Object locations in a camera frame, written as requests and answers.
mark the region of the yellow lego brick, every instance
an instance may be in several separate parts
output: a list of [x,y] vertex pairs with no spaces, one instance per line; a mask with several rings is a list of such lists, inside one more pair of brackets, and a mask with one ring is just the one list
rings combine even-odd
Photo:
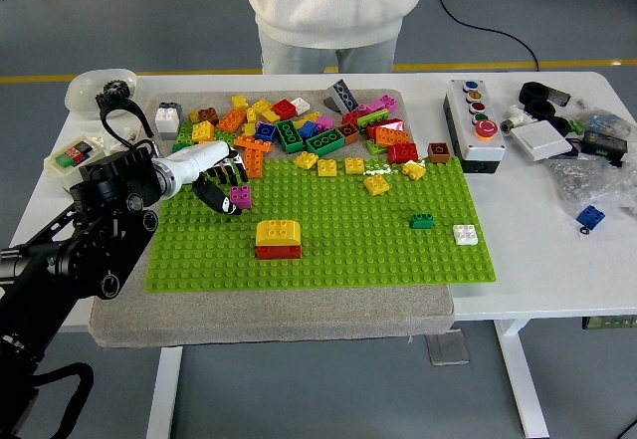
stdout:
[[295,165],[305,170],[311,169],[319,160],[319,156],[315,153],[302,152],[297,158],[295,158]]
[[273,110],[264,110],[261,112],[261,116],[266,122],[275,123],[281,120],[281,118],[275,114]]
[[254,137],[255,133],[257,133],[257,125],[255,123],[244,123],[243,124],[243,134],[246,137]]
[[336,169],[335,160],[319,160],[318,161],[318,176],[319,177],[336,177],[338,171]]
[[270,110],[272,108],[272,103],[266,101],[265,99],[259,99],[252,105],[252,109],[254,109],[258,113],[263,113],[265,110]]
[[247,108],[246,109],[246,116],[247,116],[247,120],[250,123],[256,123],[257,122],[257,111],[254,108]]
[[369,193],[372,195],[379,195],[389,190],[389,184],[384,179],[384,177],[380,174],[374,175],[372,177],[367,177],[362,182]]
[[245,96],[236,95],[232,97],[232,106],[235,110],[246,110],[250,105]]
[[362,175],[365,173],[365,162],[362,157],[348,157],[345,159],[345,173],[347,175]]
[[215,127],[208,120],[192,126],[192,139],[195,142],[209,142],[215,139]]
[[412,180],[418,180],[425,174],[426,171],[427,169],[425,167],[417,164],[413,160],[409,160],[402,165],[402,173],[409,175],[409,178]]
[[304,117],[299,120],[293,120],[293,124],[295,125],[297,130],[299,130],[301,127],[303,127],[303,124],[306,123],[307,121],[308,120]]
[[318,119],[320,117],[320,112],[318,110],[315,110],[314,112],[311,113],[306,113],[303,117],[304,120],[311,120],[312,122],[314,122],[316,119]]
[[257,224],[257,247],[301,245],[301,225],[294,220],[264,220]]

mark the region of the red emergency stop button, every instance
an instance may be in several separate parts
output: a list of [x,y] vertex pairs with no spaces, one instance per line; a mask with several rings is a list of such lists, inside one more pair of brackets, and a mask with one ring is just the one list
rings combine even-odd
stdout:
[[490,139],[498,131],[498,126],[492,120],[479,120],[476,122],[476,134],[484,140]]

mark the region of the red lego brick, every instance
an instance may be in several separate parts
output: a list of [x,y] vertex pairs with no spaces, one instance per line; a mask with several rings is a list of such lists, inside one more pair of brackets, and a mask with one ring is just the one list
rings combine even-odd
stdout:
[[391,128],[392,130],[404,130],[405,121],[402,118],[391,118],[389,120],[384,120],[383,122],[373,123],[372,125],[367,126],[365,133],[369,138],[376,140],[376,130],[379,127]]
[[78,149],[76,149],[75,147],[71,147],[69,150],[67,150],[66,152],[64,152],[66,155],[68,155],[71,160],[73,161],[73,163],[75,165],[78,165],[80,162],[82,162],[83,160],[86,159],[86,157],[84,156],[83,153],[81,153]]
[[343,125],[339,125],[337,129],[345,136],[345,145],[350,145],[360,139],[358,127],[353,123],[344,123]]
[[298,259],[301,257],[301,246],[257,247],[259,260]]
[[297,115],[297,108],[287,99],[274,104],[272,110],[278,115],[281,120],[287,120]]
[[405,163],[409,160],[418,161],[418,149],[415,143],[397,143],[387,150],[389,163]]
[[352,112],[346,113],[340,120],[340,123],[341,125],[351,123],[352,125],[356,126],[356,128],[358,128],[358,118],[360,116],[360,110],[353,110]]

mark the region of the control box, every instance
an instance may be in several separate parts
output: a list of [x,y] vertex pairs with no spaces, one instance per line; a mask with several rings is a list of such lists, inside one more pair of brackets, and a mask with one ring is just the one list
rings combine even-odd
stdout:
[[454,80],[443,103],[454,153],[466,173],[494,173],[505,155],[499,128],[483,81]]

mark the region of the black roll of tape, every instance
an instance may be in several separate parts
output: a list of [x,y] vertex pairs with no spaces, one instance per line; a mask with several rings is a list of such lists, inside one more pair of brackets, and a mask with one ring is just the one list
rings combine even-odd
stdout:
[[530,101],[547,101],[548,87],[540,83],[524,83],[520,89],[518,99],[523,105],[527,105]]

